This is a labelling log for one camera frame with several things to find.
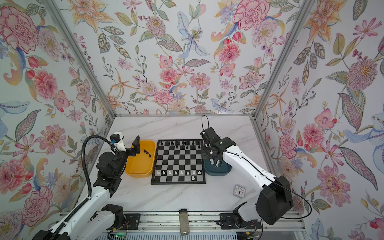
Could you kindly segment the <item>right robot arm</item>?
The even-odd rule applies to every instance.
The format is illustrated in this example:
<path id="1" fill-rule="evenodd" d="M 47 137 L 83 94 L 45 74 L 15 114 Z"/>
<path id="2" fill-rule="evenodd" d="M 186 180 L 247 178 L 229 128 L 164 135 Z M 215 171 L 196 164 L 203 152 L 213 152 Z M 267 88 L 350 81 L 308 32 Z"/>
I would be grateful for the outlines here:
<path id="1" fill-rule="evenodd" d="M 253 220 L 274 225 L 292 207 L 293 197 L 289 181 L 276 177 L 252 161 L 237 144 L 228 137 L 220 138 L 212 127 L 200 133 L 205 154 L 219 167 L 226 163 L 240 172 L 255 189 L 258 196 L 240 204 L 233 210 L 233 221 L 240 226 Z"/>

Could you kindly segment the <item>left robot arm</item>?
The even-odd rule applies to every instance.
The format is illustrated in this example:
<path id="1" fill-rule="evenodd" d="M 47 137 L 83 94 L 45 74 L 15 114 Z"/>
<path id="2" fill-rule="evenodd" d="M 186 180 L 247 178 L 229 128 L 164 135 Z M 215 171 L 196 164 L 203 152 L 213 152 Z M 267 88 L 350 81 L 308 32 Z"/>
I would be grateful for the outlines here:
<path id="1" fill-rule="evenodd" d="M 111 150 L 100 155 L 97 163 L 97 179 L 91 183 L 87 163 L 86 146 L 96 138 L 109 145 Z M 115 132 L 107 140 L 91 135 L 82 145 L 81 159 L 88 188 L 88 195 L 72 209 L 61 221 L 48 231 L 40 230 L 34 235 L 35 240 L 94 240 L 108 229 L 118 229 L 126 221 L 121 206 L 107 204 L 121 184 L 127 160 L 141 152 L 140 137 L 136 137 L 131 148 L 124 144 L 121 132 Z"/>

